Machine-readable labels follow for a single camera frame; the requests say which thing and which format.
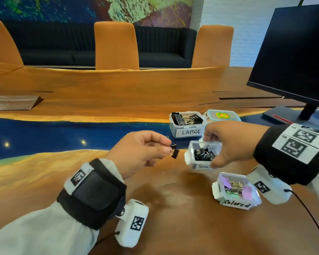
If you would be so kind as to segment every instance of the monitor stand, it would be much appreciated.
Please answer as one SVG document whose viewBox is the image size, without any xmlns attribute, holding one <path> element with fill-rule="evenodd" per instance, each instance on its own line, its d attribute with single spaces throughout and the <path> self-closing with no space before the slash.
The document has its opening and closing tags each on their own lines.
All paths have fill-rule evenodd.
<svg viewBox="0 0 319 255">
<path fill-rule="evenodd" d="M 264 112 L 264 116 L 284 124 L 302 123 L 308 121 L 317 109 L 314 105 L 307 104 L 300 112 L 285 106 L 277 106 Z"/>
</svg>

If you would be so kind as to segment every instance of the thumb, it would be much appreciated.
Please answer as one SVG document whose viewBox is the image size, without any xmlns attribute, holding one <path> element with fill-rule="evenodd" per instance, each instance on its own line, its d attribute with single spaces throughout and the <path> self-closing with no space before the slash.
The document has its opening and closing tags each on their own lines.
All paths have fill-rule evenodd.
<svg viewBox="0 0 319 255">
<path fill-rule="evenodd" d="M 218 156 L 216 156 L 216 157 L 213 159 L 213 161 L 212 161 L 210 167 L 215 169 L 215 168 L 225 167 L 225 166 L 228 165 L 228 164 L 229 164 L 229 163 L 227 162 L 225 156 L 224 156 L 224 155 L 222 154 L 222 152 L 221 152 Z"/>
<path fill-rule="evenodd" d="M 145 146 L 143 159 L 145 161 L 149 161 L 151 159 L 156 159 L 156 158 L 162 159 L 168 154 L 170 154 L 171 151 L 172 151 L 172 148 L 169 146 L 150 146 L 150 147 Z"/>
</svg>

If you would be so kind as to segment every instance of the wooden table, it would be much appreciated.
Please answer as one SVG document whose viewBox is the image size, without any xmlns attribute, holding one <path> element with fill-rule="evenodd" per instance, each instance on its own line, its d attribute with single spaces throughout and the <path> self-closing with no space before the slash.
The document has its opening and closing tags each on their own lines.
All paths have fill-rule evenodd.
<svg viewBox="0 0 319 255">
<path fill-rule="evenodd" d="M 273 96 L 246 86 L 250 68 L 8 70 L 9 66 L 0 65 L 0 94 L 40 93 L 44 98 L 30 111 L 0 113 L 21 120 L 167 122 L 172 111 L 204 112 L 234 104 L 233 110 L 240 114 L 264 109 L 239 107 L 238 99 L 232 103 L 217 96 L 254 95 L 260 97 L 258 102 Z M 0 228 L 52 204 L 65 179 L 83 162 L 106 152 L 75 150 L 0 160 Z M 250 211 L 221 206 L 211 192 L 220 170 L 193 171 L 185 165 L 183 152 L 177 160 L 167 157 L 155 168 L 143 168 L 126 182 L 127 199 L 143 201 L 150 209 L 137 246 L 122 248 L 110 238 L 90 254 L 319 254 L 319 232 L 294 197 L 278 206 L 262 197 L 263 203 Z M 247 174 L 255 165 L 253 160 L 232 163 L 222 171 Z M 302 186 L 293 189 L 319 222 L 317 197 Z M 99 239 L 111 233 L 116 223 L 116 219 L 109 221 Z"/>
</svg>

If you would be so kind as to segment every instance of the dark blue couch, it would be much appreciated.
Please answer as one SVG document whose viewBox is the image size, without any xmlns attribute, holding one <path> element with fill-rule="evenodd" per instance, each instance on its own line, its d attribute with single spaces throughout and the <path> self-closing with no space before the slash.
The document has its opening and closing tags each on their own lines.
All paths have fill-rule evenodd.
<svg viewBox="0 0 319 255">
<path fill-rule="evenodd" d="M 3 23 L 13 37 L 25 65 L 95 64 L 93 24 L 31 21 Z M 135 26 L 135 31 L 140 67 L 191 67 L 195 30 Z"/>
</svg>

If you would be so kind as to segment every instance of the wall mural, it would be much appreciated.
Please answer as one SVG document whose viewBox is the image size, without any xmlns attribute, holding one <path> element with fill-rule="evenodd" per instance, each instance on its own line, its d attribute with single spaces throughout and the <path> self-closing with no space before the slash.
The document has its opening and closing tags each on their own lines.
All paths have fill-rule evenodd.
<svg viewBox="0 0 319 255">
<path fill-rule="evenodd" d="M 192 0 L 0 0 L 0 20 L 189 27 Z"/>
</svg>

